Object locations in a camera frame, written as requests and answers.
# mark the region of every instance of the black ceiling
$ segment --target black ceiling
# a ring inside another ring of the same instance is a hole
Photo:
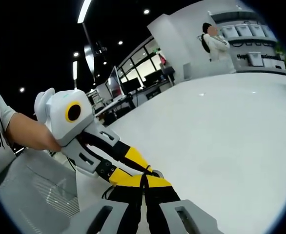
[[[83,27],[77,24],[82,2],[0,0],[0,93],[16,111],[32,116],[38,92],[74,88],[73,53],[83,53],[87,44]],[[106,53],[95,58],[96,73],[101,75],[97,83],[150,36],[146,26],[152,20],[194,2],[92,0],[85,25],[92,43],[107,47]],[[149,15],[143,14],[146,8]],[[93,77],[84,57],[78,60],[77,87],[87,92],[93,87]],[[24,93],[19,93],[20,87],[25,87]]]

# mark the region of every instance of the robot ear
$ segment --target robot ear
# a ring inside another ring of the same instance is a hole
[[[50,97],[53,96],[54,94],[55,90],[53,88],[50,88],[47,91],[41,92],[37,95],[34,109],[38,122],[40,123],[46,122],[47,119],[46,103],[50,99]]]

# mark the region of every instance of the black hair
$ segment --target black hair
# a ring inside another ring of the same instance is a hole
[[[204,34],[208,33],[208,28],[212,26],[210,23],[203,23],[203,34],[202,34],[202,46],[204,48],[204,50],[206,50],[207,53],[210,53],[210,49],[206,43],[206,41],[204,40]]]

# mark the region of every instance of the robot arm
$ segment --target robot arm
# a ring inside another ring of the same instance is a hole
[[[180,201],[169,182],[153,176],[152,169],[136,149],[121,142],[118,135],[98,122],[83,91],[55,93],[54,89],[49,89],[39,93],[35,114],[62,146],[62,153],[75,161],[78,171],[87,176],[100,176],[114,185],[108,200],[101,199],[75,215],[64,234],[85,234],[90,230],[103,234],[136,233],[143,193],[152,234],[181,234],[186,230],[190,234],[222,234],[213,217],[190,201]],[[103,150],[143,175],[128,174],[91,151],[86,144]]]
[[[74,160],[77,170],[91,177],[100,176],[111,184],[131,176],[86,147],[93,145],[116,161],[144,172],[147,162],[133,147],[120,141],[118,135],[105,128],[94,117],[92,106],[81,90],[60,91],[53,88],[39,93],[35,114],[62,147],[62,153]]]

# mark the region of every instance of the person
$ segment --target person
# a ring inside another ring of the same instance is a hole
[[[44,124],[17,113],[0,95],[0,173],[16,157],[10,147],[13,142],[35,150],[61,150]]]
[[[218,35],[218,29],[210,23],[203,24],[201,36],[202,46],[210,55],[210,61],[225,61],[230,73],[235,72],[231,55],[230,44],[223,36]]]

